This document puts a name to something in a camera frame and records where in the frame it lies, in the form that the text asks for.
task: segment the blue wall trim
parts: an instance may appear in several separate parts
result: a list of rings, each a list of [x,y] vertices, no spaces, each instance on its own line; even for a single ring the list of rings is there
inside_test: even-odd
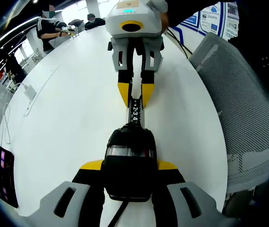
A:
[[[199,31],[199,33],[200,33],[200,34],[202,34],[203,36],[205,36],[205,35],[206,35],[206,33],[204,33],[204,32],[201,32],[201,31]]]
[[[195,28],[193,28],[193,27],[190,27],[190,26],[188,26],[188,25],[185,25],[185,24],[183,24],[183,23],[181,23],[181,24],[179,24],[179,25],[182,25],[182,26],[184,26],[184,27],[188,27],[189,29],[194,30],[195,32],[198,31],[197,29],[195,29]]]
[[[221,29],[222,29],[222,22],[223,22],[223,3],[221,2],[221,15],[220,15],[220,25],[219,25],[219,31],[218,31],[218,36],[221,34]]]
[[[182,23],[185,23],[185,24],[191,25],[193,27],[199,28],[199,24],[200,24],[200,11],[197,13],[197,26],[192,25],[192,24],[190,24],[190,23],[188,23],[186,21],[183,21]]]
[[[171,27],[171,28],[179,32],[179,35],[180,35],[180,43],[181,43],[182,45],[184,45],[182,29],[180,29],[180,28],[178,28],[178,27]]]

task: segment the person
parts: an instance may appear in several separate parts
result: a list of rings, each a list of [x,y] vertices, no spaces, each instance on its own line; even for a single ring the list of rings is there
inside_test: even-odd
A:
[[[8,78],[11,79],[11,75],[15,75],[14,80],[16,83],[21,83],[25,77],[26,73],[22,69],[22,67],[18,64],[17,59],[14,54],[4,55],[4,61],[6,62],[6,72],[8,73]]]
[[[88,22],[85,24],[85,30],[90,30],[98,26],[105,25],[105,20],[101,18],[96,18],[93,13],[87,15]]]
[[[62,27],[66,26],[64,22],[60,22],[54,17],[54,6],[49,5],[48,9],[42,11],[42,16],[39,17],[36,25],[36,33],[38,38],[43,41],[44,52],[49,53],[54,49],[54,46],[49,41],[68,35],[61,30]]]

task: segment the chair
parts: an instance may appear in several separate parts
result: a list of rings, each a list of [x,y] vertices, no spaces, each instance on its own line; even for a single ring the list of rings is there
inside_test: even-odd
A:
[[[218,112],[227,150],[227,193],[269,179],[269,93],[241,53],[208,33],[189,61]]]

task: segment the white robot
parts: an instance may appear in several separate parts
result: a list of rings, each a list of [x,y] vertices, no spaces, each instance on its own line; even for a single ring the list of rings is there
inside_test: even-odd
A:
[[[164,48],[161,37],[160,13],[167,12],[165,0],[120,0],[106,18],[106,29],[111,34],[108,50],[114,50],[113,62],[118,71],[118,88],[127,107],[132,105],[132,77],[134,50],[142,55],[141,98],[145,107],[154,89],[154,73],[159,70]]]

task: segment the black jacket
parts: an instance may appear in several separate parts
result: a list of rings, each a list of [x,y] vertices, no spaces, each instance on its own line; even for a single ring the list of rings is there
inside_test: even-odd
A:
[[[64,22],[56,21],[54,23],[50,23],[47,20],[39,19],[36,25],[36,34],[38,38],[41,39],[41,35],[57,33],[55,29],[56,28],[61,29],[64,26],[67,26]],[[52,50],[54,48],[53,46],[49,44],[49,41],[52,39],[55,39],[55,38],[42,39],[44,51]]]
[[[95,28],[97,26],[102,26],[105,25],[105,20],[101,19],[101,18],[96,18],[95,22],[91,23],[91,22],[87,22],[85,24],[85,29],[89,30],[92,28]]]

